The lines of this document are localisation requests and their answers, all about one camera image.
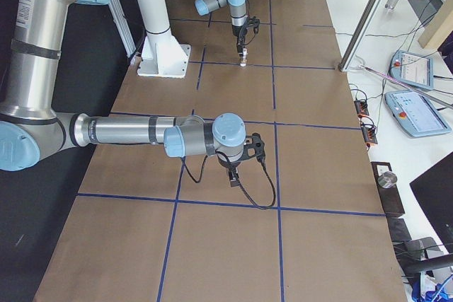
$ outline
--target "blue tape line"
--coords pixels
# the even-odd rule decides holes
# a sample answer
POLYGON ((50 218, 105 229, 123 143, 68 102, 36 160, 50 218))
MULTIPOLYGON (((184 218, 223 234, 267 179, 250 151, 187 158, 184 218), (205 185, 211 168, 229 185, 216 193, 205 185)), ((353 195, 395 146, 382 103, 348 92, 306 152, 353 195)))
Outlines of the blue tape line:
MULTIPOLYGON (((111 112, 112 115, 125 115, 125 116, 139 116, 139 117, 172 117, 168 115, 150 115, 144 113, 128 113, 128 112, 111 112)), ((204 118, 206 121, 214 121, 215 118, 204 118)), ((341 129, 341 130, 357 130, 361 131, 359 127, 337 127, 334 125, 315 125, 315 124, 303 124, 303 123, 284 123, 284 122, 261 122, 259 120, 244 120, 244 123, 249 124, 268 124, 268 125, 281 125, 281 126, 288 126, 288 127, 313 127, 317 129, 341 129)))
POLYGON ((332 25, 307 25, 307 24, 304 24, 302 26, 306 26, 308 28, 333 28, 332 25))
POLYGON ((278 162, 278 137, 277 125, 274 122, 274 144, 275 144, 275 176, 277 178, 277 220, 278 220, 278 252, 280 257, 280 295, 282 302, 285 302, 285 275, 283 270, 283 236, 282 236, 282 211, 280 196, 280 164, 278 162))
POLYGON ((203 47, 203 54, 201 56, 201 65, 200 65, 200 72, 198 73, 198 80, 197 80, 197 91, 200 89, 200 82, 201 82, 201 75, 203 72, 203 64, 205 60, 205 53, 206 53, 206 47, 203 47))
POLYGON ((76 196, 80 197, 97 197, 97 198, 115 198, 115 199, 131 199, 134 201, 155 201, 155 202, 168 202, 174 203, 174 199, 169 198, 155 198, 155 197, 140 197, 140 196, 124 196, 122 194, 91 194, 86 192, 79 192, 76 196))
POLYGON ((183 171, 184 171, 184 166, 181 165, 181 171, 180 171, 180 174, 179 174, 179 181, 178 181, 178 189, 176 190, 175 205, 173 207, 173 214, 171 215, 170 231, 168 232, 167 246, 166 246, 166 249, 165 249, 165 257, 164 257, 164 264, 162 265, 161 281, 159 282, 159 292, 157 293, 156 302, 160 302, 161 297, 162 297, 162 289, 164 288, 164 280, 165 280, 165 273, 166 273, 166 269, 167 269, 168 254, 170 253, 171 236, 173 235, 173 227, 175 226, 176 210, 178 209, 178 198, 179 198, 179 192, 180 192, 180 189, 181 189, 181 182, 182 182, 182 179, 183 179, 183 171))
MULTIPOLYGON (((121 194, 91 194, 91 193, 80 192, 76 196, 78 196, 78 197, 95 197, 95 198, 112 198, 112 199, 129 199, 129 200, 134 200, 134 201, 151 201, 151 202, 165 202, 165 203, 175 203, 176 202, 175 199, 170 199, 170 198, 125 196, 125 195, 121 195, 121 194)), ((255 207, 251 204, 240 204, 240 203, 190 201, 190 200, 186 200, 186 199, 178 199, 178 203, 255 209, 255 207)), ((273 207, 273 208, 271 208, 271 210, 311 212, 311 213, 315 213, 315 214, 337 214, 337 215, 340 214, 340 215, 385 217, 385 214, 379 214, 379 213, 374 213, 374 212, 360 212, 360 211, 341 211, 341 210, 308 209, 308 208, 294 208, 294 207, 273 207)))
POLYGON ((385 214, 380 214, 377 212, 305 209, 305 208, 290 208, 290 207, 281 207, 280 210, 282 210, 282 211, 298 211, 298 212, 316 212, 318 214, 353 215, 353 216, 371 216, 371 217, 385 217, 386 216, 385 214))
MULTIPOLYGON (((269 21, 272 24, 272 1, 269 0, 269 21)), ((274 72, 274 37, 272 25, 270 26, 270 63, 272 67, 272 101, 273 109, 277 108, 277 95, 275 94, 275 72, 274 72)))

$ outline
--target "black cable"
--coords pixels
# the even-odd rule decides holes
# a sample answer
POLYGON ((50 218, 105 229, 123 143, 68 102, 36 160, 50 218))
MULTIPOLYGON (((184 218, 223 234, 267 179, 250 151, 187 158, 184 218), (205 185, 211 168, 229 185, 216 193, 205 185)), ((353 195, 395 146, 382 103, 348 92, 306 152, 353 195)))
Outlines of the black cable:
POLYGON ((442 81, 453 81, 452 77, 442 77, 442 76, 433 76, 436 79, 440 79, 442 81))
POLYGON ((360 90, 359 88, 351 88, 350 90, 351 90, 351 91, 356 91, 356 93, 355 93, 355 100, 359 100, 359 99, 357 98, 357 92, 360 92, 360 93, 362 93, 362 94, 365 96, 365 99, 363 99, 363 100, 365 101, 365 103, 367 102, 368 96, 367 96, 367 94, 366 94, 364 91, 360 90))
POLYGON ((189 168, 187 167, 187 165, 185 164, 185 157, 181 157, 181 162, 183 163, 183 167, 185 168, 185 170, 187 171, 187 174, 189 175, 190 178, 192 178, 193 182, 194 183, 201 183, 201 179, 203 177, 203 171, 205 171, 205 164, 206 164, 206 160, 207 160, 207 155, 205 156, 205 158, 203 159, 203 163, 201 165, 201 169, 200 169, 200 175, 198 176, 198 179, 196 180, 195 177, 193 177, 192 173, 190 172, 189 168))
POLYGON ((427 250, 427 249, 430 249, 430 248, 441 247, 441 246, 446 246, 446 245, 453 245, 453 243, 443 243, 443 244, 431 245, 431 246, 426 247, 426 248, 421 248, 421 249, 415 249, 415 250, 408 250, 408 251, 399 252, 398 254, 395 254, 395 255, 396 255, 396 256, 400 256, 400 255, 408 254, 408 253, 411 253, 411 252, 424 251, 424 250, 427 250))
POLYGON ((268 171, 266 169, 266 165, 265 165, 265 162, 264 161, 258 161, 260 164, 261 164, 261 167, 263 168, 263 171, 266 175, 266 177, 268 178, 268 181, 270 183, 270 186, 272 188, 272 192, 273 192, 273 200, 272 202, 269 204, 269 205, 266 205, 266 206, 261 206, 259 205, 258 203, 255 202, 255 200, 250 196, 250 194, 247 192, 246 188, 242 185, 241 181, 239 180, 238 176, 237 176, 237 172, 236 172, 236 169, 233 167, 233 165, 231 164, 230 160, 228 159, 228 156, 221 152, 221 151, 215 151, 216 154, 222 156, 223 158, 225 158, 226 160, 226 163, 228 164, 228 170, 231 172, 231 174, 234 176, 234 179, 237 181, 238 183, 238 186, 241 188, 243 194, 247 197, 247 199, 249 200, 249 202, 255 207, 255 208, 258 208, 260 210, 267 210, 267 209, 270 209, 274 206, 275 204, 275 200, 276 200, 276 197, 277 197, 277 194, 276 194, 276 191, 275 191, 275 186, 274 186, 274 183, 272 182, 272 180, 270 179, 270 176, 268 174, 268 171))
POLYGON ((437 90, 436 88, 434 88, 433 91, 440 92, 440 93, 445 93, 446 95, 453 95, 453 93, 451 93, 451 92, 437 90))

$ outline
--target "table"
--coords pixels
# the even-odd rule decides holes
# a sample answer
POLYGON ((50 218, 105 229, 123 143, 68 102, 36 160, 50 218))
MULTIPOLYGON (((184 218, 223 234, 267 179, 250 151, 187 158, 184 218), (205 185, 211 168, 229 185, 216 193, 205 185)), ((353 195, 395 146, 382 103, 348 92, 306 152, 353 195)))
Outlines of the table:
MULTIPOLYGON (((327 0, 331 13, 333 27, 336 30, 336 37, 341 54, 344 53, 351 36, 343 33, 353 33, 362 15, 363 9, 368 0, 327 0)), ((399 0, 395 10, 388 12, 382 4, 376 12, 373 21, 367 31, 375 35, 399 35, 412 31, 414 26, 420 22, 414 13, 408 0, 399 0)), ((411 51, 419 54, 429 54, 433 50, 424 50, 418 44, 418 37, 423 33, 421 28, 415 34, 411 45, 411 51)), ((402 48, 407 50, 411 36, 406 37, 365 37, 358 50, 358 55, 363 58, 366 65, 374 70, 384 72, 389 67, 389 61, 393 53, 402 48)), ((451 77, 451 73, 441 56, 437 53, 434 58, 434 74, 438 76, 451 77)), ((379 95, 382 91, 382 79, 367 72, 348 72, 350 83, 357 85, 369 97, 379 95)), ((453 83, 435 79, 435 88, 452 92, 453 83)), ((398 86, 387 82, 387 91, 400 90, 398 86)), ((430 94, 440 99, 452 102, 451 96, 442 95, 431 91, 430 94)), ((409 183, 424 173, 440 159, 452 152, 453 134, 446 134, 434 137, 413 139, 408 137, 392 117, 390 110, 382 103, 379 117, 379 99, 369 101, 369 113, 371 118, 379 127, 377 140, 379 144, 369 150, 371 161, 390 162, 393 171, 398 176, 398 190, 403 202, 406 214, 403 216, 412 239, 419 239, 427 236, 433 237, 438 244, 442 242, 432 229, 423 211, 418 205, 409 183)), ((453 112, 443 110, 441 115, 450 125, 453 125, 453 112)))

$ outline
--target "wire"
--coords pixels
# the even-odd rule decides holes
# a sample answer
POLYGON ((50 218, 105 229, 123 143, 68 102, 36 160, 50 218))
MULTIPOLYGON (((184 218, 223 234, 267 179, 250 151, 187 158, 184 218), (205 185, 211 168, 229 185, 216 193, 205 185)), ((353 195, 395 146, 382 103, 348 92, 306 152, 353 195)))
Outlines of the wire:
POLYGON ((452 77, 433 76, 434 78, 440 79, 441 81, 453 81, 452 77))
POLYGON ((436 247, 442 247, 442 246, 446 246, 446 245, 453 245, 453 243, 435 244, 435 245, 431 245, 431 246, 426 247, 426 248, 421 248, 421 249, 417 249, 417 250, 409 250, 409 251, 399 252, 398 254, 395 254, 395 255, 396 255, 396 256, 400 256, 400 255, 402 255, 402 254, 408 254, 408 253, 410 253, 410 252, 424 251, 424 250, 427 250, 427 249, 436 248, 436 247))
POLYGON ((203 163, 201 165, 201 169, 200 169, 200 175, 198 176, 198 179, 196 180, 195 177, 193 177, 192 173, 190 172, 189 168, 187 167, 187 165, 185 164, 185 157, 181 157, 181 162, 183 163, 183 167, 185 168, 185 170, 187 171, 187 174, 189 175, 190 178, 192 178, 193 182, 194 183, 201 183, 201 179, 203 177, 203 171, 205 171, 205 164, 206 164, 206 160, 207 160, 207 155, 205 156, 205 158, 203 159, 203 163))
POLYGON ((437 90, 437 89, 433 89, 433 91, 436 91, 436 92, 440 92, 440 93, 445 93, 446 95, 453 95, 453 93, 451 92, 447 92, 447 91, 442 91, 442 90, 437 90))
POLYGON ((453 279, 453 274, 451 274, 445 281, 444 283, 441 284, 441 286, 439 287, 439 289, 436 291, 436 294, 432 295, 432 298, 430 301, 428 302, 433 302, 436 300, 436 298, 439 296, 440 292, 443 290, 443 288, 445 288, 445 286, 447 285, 448 281, 450 279, 453 279))
POLYGON ((273 192, 273 200, 272 202, 269 204, 269 205, 266 205, 266 206, 261 206, 259 205, 258 203, 255 202, 255 200, 250 196, 250 194, 247 192, 246 188, 242 185, 241 181, 239 180, 239 177, 237 175, 237 172, 236 172, 236 169, 233 167, 233 165, 231 164, 231 161, 229 160, 228 156, 221 152, 221 151, 215 151, 216 154, 222 156, 223 158, 225 158, 226 160, 226 163, 228 164, 228 170, 231 172, 231 174, 234 176, 234 179, 237 181, 238 183, 238 186, 241 188, 243 194, 247 197, 247 199, 249 200, 249 202, 255 207, 255 208, 258 208, 260 210, 268 210, 270 208, 272 208, 274 205, 275 205, 275 200, 276 200, 276 197, 277 197, 277 193, 275 191, 275 186, 274 186, 274 183, 272 182, 272 180, 270 179, 270 176, 268 174, 268 171, 266 169, 266 165, 265 165, 265 162, 264 161, 258 161, 260 164, 261 164, 261 167, 263 168, 263 171, 266 175, 266 177, 268 178, 268 181, 270 183, 270 186, 272 188, 272 192, 273 192))

